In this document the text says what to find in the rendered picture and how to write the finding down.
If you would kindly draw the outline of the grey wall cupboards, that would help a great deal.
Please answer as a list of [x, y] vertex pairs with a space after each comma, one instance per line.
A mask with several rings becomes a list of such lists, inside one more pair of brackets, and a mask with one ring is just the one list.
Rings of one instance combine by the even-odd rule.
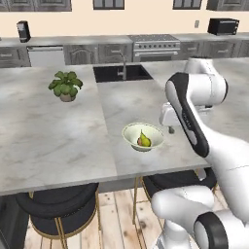
[[0, 0], [0, 12], [71, 12], [71, 0]]
[[207, 0], [206, 9], [224, 12], [249, 11], [249, 0]]

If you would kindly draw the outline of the black stool with gold legs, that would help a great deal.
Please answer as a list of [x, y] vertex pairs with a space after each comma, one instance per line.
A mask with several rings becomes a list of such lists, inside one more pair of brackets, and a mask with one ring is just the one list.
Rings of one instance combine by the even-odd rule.
[[132, 224], [135, 224], [138, 183], [141, 183], [147, 199], [151, 199], [154, 193], [166, 189], [201, 185], [215, 192], [217, 187], [216, 176], [210, 167], [136, 177], [134, 180]]
[[59, 240], [68, 249], [67, 239], [80, 233], [100, 217], [98, 183], [36, 191], [16, 195], [19, 207], [30, 218], [33, 229], [50, 241]]

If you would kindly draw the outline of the white dishwasher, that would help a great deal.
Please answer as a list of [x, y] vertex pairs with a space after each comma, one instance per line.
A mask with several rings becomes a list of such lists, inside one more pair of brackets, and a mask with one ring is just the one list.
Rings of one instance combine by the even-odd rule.
[[27, 48], [32, 67], [64, 66], [62, 46], [35, 46]]

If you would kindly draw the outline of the silver oven with hob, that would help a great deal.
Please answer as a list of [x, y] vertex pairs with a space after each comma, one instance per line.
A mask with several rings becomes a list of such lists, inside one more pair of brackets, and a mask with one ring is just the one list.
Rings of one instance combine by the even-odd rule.
[[169, 34], [129, 35], [133, 42], [133, 61], [151, 62], [175, 59], [180, 52], [180, 41]]

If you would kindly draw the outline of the dark framed window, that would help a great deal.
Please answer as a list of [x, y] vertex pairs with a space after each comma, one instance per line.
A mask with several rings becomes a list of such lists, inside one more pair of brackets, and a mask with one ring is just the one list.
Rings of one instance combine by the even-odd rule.
[[173, 0], [174, 10], [199, 10], [202, 0]]
[[123, 10], [125, 0], [93, 0], [95, 10]]

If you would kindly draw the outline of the pale green bowl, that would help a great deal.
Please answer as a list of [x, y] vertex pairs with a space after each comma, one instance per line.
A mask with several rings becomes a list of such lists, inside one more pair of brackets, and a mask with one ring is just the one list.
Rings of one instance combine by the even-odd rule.
[[[137, 144], [137, 139], [140, 137], [140, 132], [143, 132], [151, 140], [150, 147], [139, 146]], [[162, 131], [151, 124], [128, 124], [124, 127], [122, 136], [124, 140], [138, 152], [149, 152], [163, 143]]]

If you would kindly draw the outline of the green pear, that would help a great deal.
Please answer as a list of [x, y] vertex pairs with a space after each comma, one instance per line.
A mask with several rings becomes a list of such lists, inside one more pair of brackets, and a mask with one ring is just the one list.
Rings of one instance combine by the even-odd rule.
[[151, 140], [143, 132], [140, 132], [140, 141], [141, 145], [144, 147], [151, 146]]

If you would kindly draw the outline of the green potted plant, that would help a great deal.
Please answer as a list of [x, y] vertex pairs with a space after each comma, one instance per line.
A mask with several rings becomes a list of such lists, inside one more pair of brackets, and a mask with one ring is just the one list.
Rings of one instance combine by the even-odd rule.
[[49, 84], [48, 89], [63, 102], [72, 102], [76, 99], [83, 82], [73, 71], [58, 71], [54, 74], [53, 81]]

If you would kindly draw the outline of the black sink basin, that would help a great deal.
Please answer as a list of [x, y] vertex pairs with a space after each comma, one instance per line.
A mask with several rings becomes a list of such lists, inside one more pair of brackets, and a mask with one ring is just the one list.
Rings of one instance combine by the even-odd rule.
[[[122, 76], [118, 76], [118, 71], [122, 71], [120, 66], [94, 66], [93, 73], [95, 80], [98, 83], [109, 82], [124, 82]], [[145, 81], [152, 80], [153, 77], [146, 71], [141, 64], [126, 66], [126, 80], [127, 81]]]

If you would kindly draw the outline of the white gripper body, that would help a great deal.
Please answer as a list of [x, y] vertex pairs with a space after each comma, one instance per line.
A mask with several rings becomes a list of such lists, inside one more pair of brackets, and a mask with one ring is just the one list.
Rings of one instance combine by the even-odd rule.
[[169, 102], [163, 103], [160, 110], [160, 124], [165, 126], [177, 126], [180, 122]]

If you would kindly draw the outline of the silver tap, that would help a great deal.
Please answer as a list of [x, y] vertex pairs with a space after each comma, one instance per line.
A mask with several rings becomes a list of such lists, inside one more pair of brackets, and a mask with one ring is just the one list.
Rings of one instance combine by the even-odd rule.
[[123, 70], [122, 71], [118, 71], [118, 76], [122, 76], [123, 80], [126, 81], [126, 58], [124, 56], [124, 54], [121, 51], [118, 51], [118, 54], [122, 57], [123, 59]]

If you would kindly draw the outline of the black coffee machine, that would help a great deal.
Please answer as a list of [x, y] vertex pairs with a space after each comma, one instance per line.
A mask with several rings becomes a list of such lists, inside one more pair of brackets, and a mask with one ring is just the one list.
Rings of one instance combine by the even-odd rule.
[[26, 20], [19, 21], [17, 28], [20, 41], [27, 43], [31, 39], [28, 22]]

